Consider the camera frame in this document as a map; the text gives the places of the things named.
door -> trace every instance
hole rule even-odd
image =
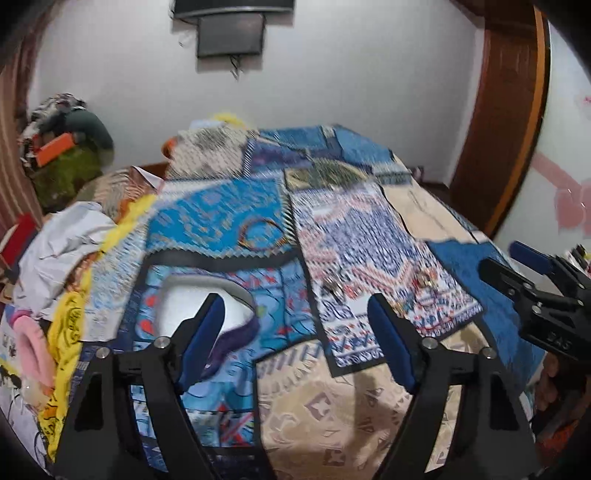
[[[486,20],[475,111],[450,186],[452,206],[489,236],[517,194],[541,121],[545,33],[530,8],[519,22]]]

striped curtain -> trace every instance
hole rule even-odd
[[[21,167],[17,138],[26,124],[27,94],[49,19],[50,12],[39,17],[0,73],[0,239],[22,213],[41,225],[41,207]]]

blue gripper pad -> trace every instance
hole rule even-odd
[[[418,382],[414,375],[411,352],[375,295],[368,301],[368,320],[386,357],[394,381],[402,385],[407,392],[413,393]],[[416,331],[414,333],[419,339],[419,334]]]
[[[178,386],[184,392],[199,382],[209,354],[222,329],[226,307],[221,296],[216,295],[216,297],[184,351],[183,371],[178,379]]]
[[[540,275],[548,275],[552,272],[552,263],[548,255],[544,255],[521,242],[513,242],[509,245],[509,256]]]

television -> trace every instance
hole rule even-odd
[[[229,12],[293,12],[295,0],[176,0],[174,17],[183,19]]]
[[[265,15],[259,12],[207,15],[197,23],[197,58],[260,55]]]

bracelet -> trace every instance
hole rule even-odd
[[[254,225],[257,225],[258,223],[266,223],[267,225],[272,225],[272,226],[276,227],[281,232],[282,237],[271,247],[265,247],[265,248],[255,247],[252,244],[252,242],[247,240],[246,232],[248,231],[249,228],[253,227]],[[281,228],[280,225],[275,220],[272,220],[270,218],[255,218],[254,220],[249,220],[247,223],[245,223],[244,225],[242,225],[240,227],[240,232],[238,233],[238,245],[242,248],[246,248],[247,250],[250,250],[251,252],[264,252],[266,250],[274,250],[276,248],[282,247],[283,245],[285,245],[287,243],[288,243],[288,241],[287,241],[287,238],[285,238],[285,234],[283,233],[283,228]]]

